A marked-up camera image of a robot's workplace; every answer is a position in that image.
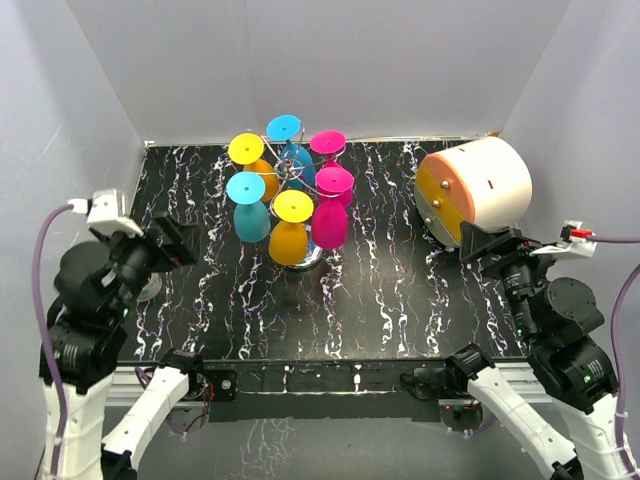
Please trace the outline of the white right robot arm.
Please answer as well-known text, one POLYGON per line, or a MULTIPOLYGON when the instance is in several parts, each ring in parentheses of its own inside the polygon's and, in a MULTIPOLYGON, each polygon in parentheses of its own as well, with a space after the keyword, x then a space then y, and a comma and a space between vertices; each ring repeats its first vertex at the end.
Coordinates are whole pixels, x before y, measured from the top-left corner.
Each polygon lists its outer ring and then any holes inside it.
POLYGON ((606 237, 578 221, 566 222, 555 243, 468 221, 460 231, 461 261, 481 261, 482 275, 501 282, 517 334, 529 348, 527 362, 570 435, 546 422, 475 344, 446 359, 447 388, 488 408, 546 479, 638 478, 624 431, 622 370, 590 336, 605 317, 587 284, 547 277, 558 259, 590 258, 606 237))

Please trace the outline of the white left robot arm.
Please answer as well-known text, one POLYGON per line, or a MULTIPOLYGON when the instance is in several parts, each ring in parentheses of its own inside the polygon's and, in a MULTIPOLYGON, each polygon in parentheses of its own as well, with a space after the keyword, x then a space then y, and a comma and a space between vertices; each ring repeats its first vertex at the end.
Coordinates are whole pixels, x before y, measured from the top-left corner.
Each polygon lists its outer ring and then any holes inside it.
POLYGON ((120 423, 104 435, 104 413, 124 321, 155 273, 197 262, 201 228, 168 213, 156 230, 129 233, 92 228, 93 239, 61 257, 50 309, 34 301, 41 332, 39 377, 47 405, 42 476, 45 479, 135 479, 146 448, 173 407, 206 387, 203 359, 170 349, 120 423))

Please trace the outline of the pink wine glass front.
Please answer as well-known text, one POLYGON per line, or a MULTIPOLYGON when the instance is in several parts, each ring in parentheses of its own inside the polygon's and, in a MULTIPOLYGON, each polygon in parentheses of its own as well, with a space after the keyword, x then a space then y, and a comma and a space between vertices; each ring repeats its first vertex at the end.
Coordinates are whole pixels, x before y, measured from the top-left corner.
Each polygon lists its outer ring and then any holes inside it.
POLYGON ((312 217, 313 242, 322 249, 336 249, 347 239, 348 215, 340 196, 352 189, 354 177, 342 167, 325 167, 316 175, 322 201, 312 217))

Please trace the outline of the orange wine glass front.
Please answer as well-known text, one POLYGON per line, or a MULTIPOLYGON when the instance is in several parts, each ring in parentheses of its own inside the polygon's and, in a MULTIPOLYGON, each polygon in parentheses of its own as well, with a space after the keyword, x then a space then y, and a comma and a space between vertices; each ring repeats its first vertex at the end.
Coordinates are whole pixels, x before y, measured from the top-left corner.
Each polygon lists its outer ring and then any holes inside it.
POLYGON ((306 193, 289 189, 274 198, 272 207, 279 221, 271 232, 269 255, 281 265, 297 265, 306 256, 305 222, 313 215, 313 201, 306 193))

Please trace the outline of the blue wine glass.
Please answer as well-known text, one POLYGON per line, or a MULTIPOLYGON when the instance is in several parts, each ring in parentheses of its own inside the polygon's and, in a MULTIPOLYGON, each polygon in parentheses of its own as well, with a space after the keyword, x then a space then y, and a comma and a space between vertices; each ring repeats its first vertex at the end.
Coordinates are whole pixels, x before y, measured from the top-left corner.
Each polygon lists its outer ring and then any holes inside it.
POLYGON ((278 176, 294 189, 314 187, 316 168, 309 151, 301 144, 303 122, 295 115, 282 114, 268 123, 266 134, 270 140, 284 143, 275 167, 278 176))
POLYGON ((264 240, 270 232, 270 218, 262 202, 266 193, 262 177, 253 172, 238 172, 227 182, 226 193, 236 204, 233 224, 238 238, 248 243, 264 240))

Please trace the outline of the orange wine glass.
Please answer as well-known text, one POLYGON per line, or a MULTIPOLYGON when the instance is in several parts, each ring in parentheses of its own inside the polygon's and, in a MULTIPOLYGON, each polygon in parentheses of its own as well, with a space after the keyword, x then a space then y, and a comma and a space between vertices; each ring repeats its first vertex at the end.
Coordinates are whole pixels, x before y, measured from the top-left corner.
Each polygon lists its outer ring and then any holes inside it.
POLYGON ((313 215, 313 201, 306 193, 289 189, 274 198, 272 207, 279 221, 271 232, 269 255, 281 265, 297 265, 306 256, 305 222, 313 215))
POLYGON ((257 134, 246 132, 235 136, 228 147, 228 154, 233 163, 243 167, 244 171, 258 174, 265 183, 265 193, 261 200, 271 201, 280 188, 279 179, 274 167, 263 159, 265 142, 257 134))

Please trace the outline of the pink wine glass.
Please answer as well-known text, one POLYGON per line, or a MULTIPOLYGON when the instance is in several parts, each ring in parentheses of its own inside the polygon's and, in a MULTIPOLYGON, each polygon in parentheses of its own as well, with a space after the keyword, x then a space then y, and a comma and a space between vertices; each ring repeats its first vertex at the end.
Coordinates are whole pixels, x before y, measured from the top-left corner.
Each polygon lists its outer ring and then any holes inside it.
POLYGON ((322 249, 336 249, 347 239, 348 215, 340 196, 352 189, 354 177, 342 167, 325 167, 316 175, 322 201, 312 217, 313 242, 322 249))
POLYGON ((321 156, 321 159, 315 161, 313 166, 342 168, 338 158, 345 151, 346 137, 341 131, 325 130, 315 134, 311 138, 310 148, 321 156))

